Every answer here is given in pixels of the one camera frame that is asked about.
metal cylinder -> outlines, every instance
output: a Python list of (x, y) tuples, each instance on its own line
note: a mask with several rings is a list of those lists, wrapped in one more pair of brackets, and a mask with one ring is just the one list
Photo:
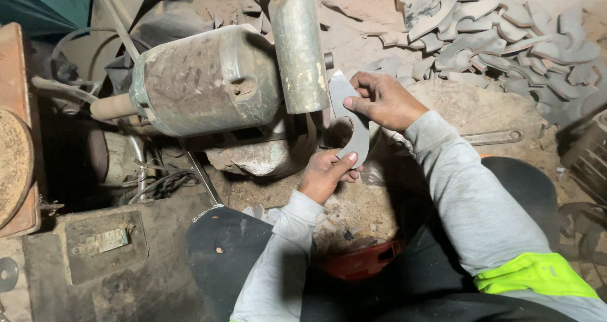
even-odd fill
[(97, 120), (110, 120), (137, 113), (128, 93), (98, 99), (90, 105), (90, 113)]
[(174, 137), (268, 124), (282, 101), (274, 48), (250, 24), (141, 54), (129, 93), (139, 115)]
[(268, 12), (286, 111), (302, 114), (328, 108), (327, 69), (316, 0), (270, 0)]

teal fabric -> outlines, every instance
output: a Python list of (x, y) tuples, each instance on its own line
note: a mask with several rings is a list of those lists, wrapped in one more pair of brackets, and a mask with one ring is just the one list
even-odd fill
[(90, 0), (0, 0), (0, 24), (17, 22), (26, 36), (66, 33), (86, 27)]

pile of metal pieces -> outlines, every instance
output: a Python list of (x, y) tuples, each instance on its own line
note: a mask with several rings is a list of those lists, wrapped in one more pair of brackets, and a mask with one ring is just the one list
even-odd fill
[(554, 19), (540, 0), (404, 0), (404, 8), (408, 32), (379, 38), (430, 55), (401, 66), (401, 82), (444, 78), (517, 93), (561, 127), (607, 102), (607, 64), (586, 40), (581, 4)]

gray long-sleeve shirt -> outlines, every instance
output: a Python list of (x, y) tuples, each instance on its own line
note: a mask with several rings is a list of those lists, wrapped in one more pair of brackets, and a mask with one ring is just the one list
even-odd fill
[[(474, 148), (435, 111), (416, 120), (405, 138), (424, 170), (459, 262), (472, 276), (496, 269), (522, 253), (551, 252), (540, 227), (482, 166)], [(322, 211), (322, 206), (293, 191), (247, 277), (230, 320), (299, 321), (312, 230)], [(607, 305), (597, 298), (548, 296), (529, 289), (502, 295), (543, 304), (579, 321), (607, 317)]]

hand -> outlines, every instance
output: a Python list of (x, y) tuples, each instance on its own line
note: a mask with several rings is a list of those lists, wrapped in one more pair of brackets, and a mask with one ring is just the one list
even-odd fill
[(336, 156), (338, 151), (333, 149), (312, 155), (303, 173), (302, 183), (297, 188), (319, 205), (323, 205), (333, 194), (339, 181), (354, 183), (359, 178), (357, 171), (363, 171), (362, 165), (351, 170), (358, 159), (356, 153), (349, 153), (340, 160)]
[(344, 99), (346, 109), (369, 117), (386, 129), (403, 131), (428, 112), (398, 80), (377, 72), (357, 72), (350, 84), (360, 97)]

